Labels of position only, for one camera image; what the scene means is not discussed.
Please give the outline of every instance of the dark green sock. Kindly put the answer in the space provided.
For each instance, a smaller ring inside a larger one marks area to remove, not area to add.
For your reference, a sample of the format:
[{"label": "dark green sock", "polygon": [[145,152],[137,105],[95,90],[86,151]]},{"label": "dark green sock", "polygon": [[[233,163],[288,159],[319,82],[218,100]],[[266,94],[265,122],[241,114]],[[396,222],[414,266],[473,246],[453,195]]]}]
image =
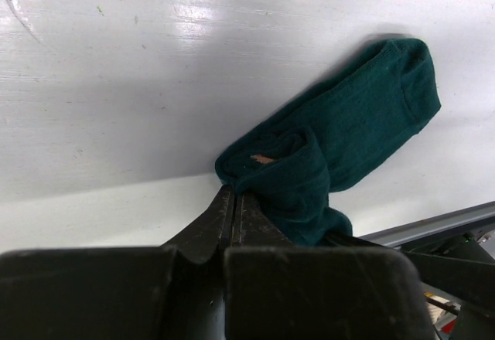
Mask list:
[{"label": "dark green sock", "polygon": [[235,192],[254,192],[293,242],[312,246],[327,230],[352,233],[348,218],[329,208],[329,192],[359,182],[439,108],[427,46],[377,42],[233,143],[215,169]]}]

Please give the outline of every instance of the scuff mark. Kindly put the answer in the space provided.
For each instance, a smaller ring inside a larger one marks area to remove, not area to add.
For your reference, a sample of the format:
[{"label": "scuff mark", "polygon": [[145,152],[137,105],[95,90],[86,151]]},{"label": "scuff mark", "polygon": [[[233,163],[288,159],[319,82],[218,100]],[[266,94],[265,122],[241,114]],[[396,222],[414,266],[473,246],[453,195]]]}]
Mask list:
[{"label": "scuff mark", "polygon": [[7,1],[7,5],[10,8],[10,11],[19,21],[22,27],[24,27],[24,29],[28,32],[28,34],[30,34],[31,37],[33,37],[34,40],[36,40],[38,43],[43,44],[41,38],[36,35],[36,32],[32,24],[29,22],[27,17],[25,17],[24,14],[22,13],[21,5],[19,5],[19,1],[18,0],[6,0],[6,1]]}]

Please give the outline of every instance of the painted wooden surface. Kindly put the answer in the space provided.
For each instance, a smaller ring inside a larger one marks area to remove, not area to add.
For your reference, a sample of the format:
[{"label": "painted wooden surface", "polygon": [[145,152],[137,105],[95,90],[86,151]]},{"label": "painted wooden surface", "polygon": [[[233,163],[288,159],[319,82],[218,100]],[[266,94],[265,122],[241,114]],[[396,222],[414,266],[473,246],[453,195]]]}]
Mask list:
[{"label": "painted wooden surface", "polygon": [[364,40],[425,40],[443,109],[332,204],[363,234],[495,195],[495,0],[1,0],[0,250],[160,243],[213,160]]}]

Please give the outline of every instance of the green fabric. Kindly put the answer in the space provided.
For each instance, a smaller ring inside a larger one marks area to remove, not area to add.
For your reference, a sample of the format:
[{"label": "green fabric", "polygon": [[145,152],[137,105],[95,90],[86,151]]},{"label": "green fabric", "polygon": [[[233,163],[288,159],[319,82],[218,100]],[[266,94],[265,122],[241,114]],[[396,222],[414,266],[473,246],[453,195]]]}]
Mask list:
[{"label": "green fabric", "polygon": [[235,192],[254,192],[294,243],[314,246],[327,230],[352,234],[348,218],[329,207],[329,192],[359,182],[439,108],[427,46],[380,41],[233,143],[215,169]]}]

